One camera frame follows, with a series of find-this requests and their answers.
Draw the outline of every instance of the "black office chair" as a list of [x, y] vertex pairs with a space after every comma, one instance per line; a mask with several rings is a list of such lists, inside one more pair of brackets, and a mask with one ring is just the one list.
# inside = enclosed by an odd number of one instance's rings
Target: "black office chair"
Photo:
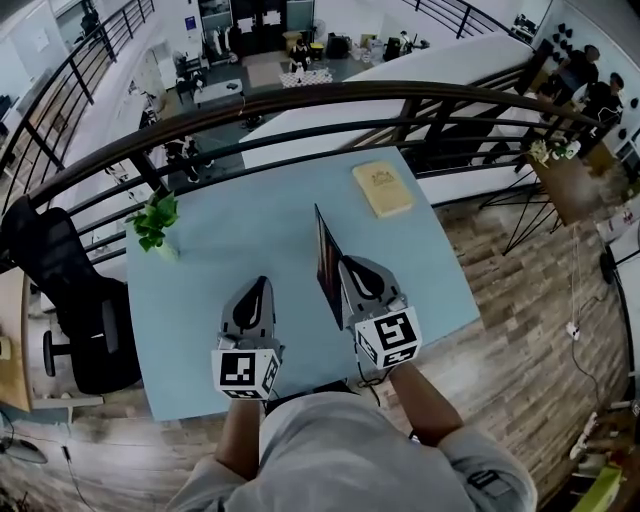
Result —
[[11, 259], [55, 305], [70, 341], [53, 345], [51, 332], [45, 333], [47, 375], [55, 376], [55, 356], [70, 354], [82, 393], [111, 393], [138, 382], [127, 286], [96, 272], [69, 214], [51, 208], [38, 215], [23, 196], [2, 219], [2, 238]]

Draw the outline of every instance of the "black metal railing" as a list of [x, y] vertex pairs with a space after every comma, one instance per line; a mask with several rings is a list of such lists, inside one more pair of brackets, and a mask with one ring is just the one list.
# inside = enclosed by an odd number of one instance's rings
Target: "black metal railing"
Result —
[[0, 182], [2, 214], [16, 197], [45, 183], [50, 171], [64, 169], [64, 158], [98, 84], [154, 10], [153, 0], [127, 3], [87, 34], [35, 95], [2, 149], [0, 171], [11, 176], [8, 186]]
[[456, 39], [504, 32], [525, 44], [517, 33], [464, 0], [402, 0], [456, 34]]
[[[339, 123], [328, 126], [318, 126], [287, 133], [280, 133], [254, 139], [247, 142], [229, 144], [212, 151], [206, 151], [196, 157], [181, 160], [179, 162], [154, 168], [147, 157], [149, 151], [161, 146], [169, 141], [187, 135], [195, 135], [203, 130], [214, 127], [237, 123], [238, 121], [255, 118], [256, 116], [282, 112], [286, 110], [304, 108], [316, 105], [338, 104], [359, 101], [377, 100], [402, 100], [404, 107], [399, 109], [397, 117], [390, 119], [375, 119], [367, 121], [354, 121]], [[439, 105], [428, 116], [417, 117], [420, 106], [437, 102]], [[482, 113], [480, 116], [454, 116], [452, 115], [455, 106], [460, 102], [469, 104], [482, 104], [493, 107], [493, 109], [506, 110], [510, 107], [532, 110], [546, 113], [551, 116], [552, 122], [525, 122], [518, 120], [496, 119], [495, 110], [493, 113]], [[529, 132], [522, 137], [491, 137], [487, 134], [495, 125], [521, 126], [529, 129]], [[407, 140], [408, 129], [410, 127], [428, 127], [427, 134], [418, 140]], [[509, 94], [490, 90], [486, 88], [461, 86], [451, 84], [439, 84], [430, 82], [348, 82], [324, 84], [305, 88], [289, 90], [271, 91], [262, 94], [248, 96], [244, 99], [226, 102], [221, 106], [202, 108], [201, 110], [181, 114], [167, 120], [158, 122], [148, 128], [135, 132], [127, 137], [119, 139], [98, 151], [90, 154], [83, 160], [76, 162], [67, 169], [53, 176], [36, 190], [29, 193], [34, 207], [42, 207], [50, 204], [57, 196], [64, 193], [71, 187], [81, 183], [95, 174], [116, 165], [123, 160], [129, 160], [139, 175], [131, 174], [128, 179], [117, 185], [99, 192], [95, 196], [84, 200], [80, 204], [68, 208], [70, 215], [76, 217], [81, 212], [86, 212], [91, 208], [105, 203], [112, 198], [127, 194], [132, 189], [144, 185], [149, 185], [148, 191], [160, 190], [161, 194], [168, 193], [173, 189], [177, 196], [188, 194], [189, 192], [215, 185], [223, 181], [231, 180], [240, 176], [255, 174], [282, 165], [295, 164], [316, 158], [363, 151], [372, 147], [393, 146], [397, 147], [403, 155], [407, 152], [415, 152], [424, 148], [444, 148], [438, 154], [424, 154], [424, 161], [421, 165], [413, 166], [412, 170], [418, 178], [431, 178], [448, 174], [472, 172], [479, 169], [494, 167], [517, 166], [522, 168], [525, 159], [523, 151], [498, 151], [488, 152], [480, 150], [480, 145], [487, 142], [519, 142], [525, 147], [526, 144], [535, 139], [558, 140], [560, 134], [567, 136], [579, 135], [584, 130], [592, 127], [602, 127], [593, 119], [573, 113], [569, 110], [561, 109], [547, 103], [542, 103], [533, 99], [525, 98], [517, 94]], [[471, 128], [472, 131], [465, 131], [464, 128]], [[320, 135], [354, 132], [372, 129], [394, 130], [394, 136], [386, 142], [365, 143], [358, 146], [341, 147], [331, 151], [324, 151], [315, 154], [304, 155], [296, 158], [289, 158], [277, 162], [271, 162], [252, 168], [238, 168], [233, 172], [214, 173], [211, 179], [203, 180], [200, 183], [187, 183], [182, 181], [179, 186], [171, 187], [162, 179], [164, 177], [175, 177], [184, 173], [187, 168], [198, 169], [213, 159], [224, 159], [230, 155], [236, 155], [243, 151], [270, 146], [283, 142], [300, 140]], [[449, 148], [458, 148], [447, 153]], [[471, 160], [478, 157], [504, 157], [510, 156], [513, 161], [503, 163], [492, 163], [482, 165], [472, 165]], [[443, 166], [443, 161], [456, 161], [456, 165]], [[87, 235], [94, 230], [121, 221], [128, 215], [142, 209], [143, 202], [135, 200], [127, 203], [128, 206], [108, 211], [95, 220], [90, 220], [84, 225], [78, 226], [81, 236]], [[101, 263], [120, 256], [125, 253], [124, 247], [118, 246], [117, 242], [125, 238], [125, 231], [121, 229], [111, 233], [102, 239], [91, 239], [85, 245], [85, 250], [90, 254], [94, 264]]]

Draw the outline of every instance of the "door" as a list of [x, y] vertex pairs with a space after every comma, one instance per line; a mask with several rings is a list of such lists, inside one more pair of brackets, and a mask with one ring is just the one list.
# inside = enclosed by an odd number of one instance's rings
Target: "door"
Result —
[[244, 55], [285, 48], [286, 0], [231, 0], [233, 21], [242, 30]]

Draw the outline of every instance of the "rug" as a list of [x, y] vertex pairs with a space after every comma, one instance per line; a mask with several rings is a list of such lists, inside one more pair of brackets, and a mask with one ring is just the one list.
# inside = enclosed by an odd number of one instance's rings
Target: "rug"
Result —
[[279, 84], [282, 65], [279, 62], [269, 62], [267, 64], [254, 64], [247, 68], [251, 87], [262, 87], [263, 85]]
[[254, 66], [255, 64], [269, 64], [270, 62], [289, 62], [289, 57], [287, 56], [286, 52], [277, 51], [259, 53], [258, 55], [249, 55], [248, 57], [244, 57], [242, 59], [242, 65], [245, 68]]

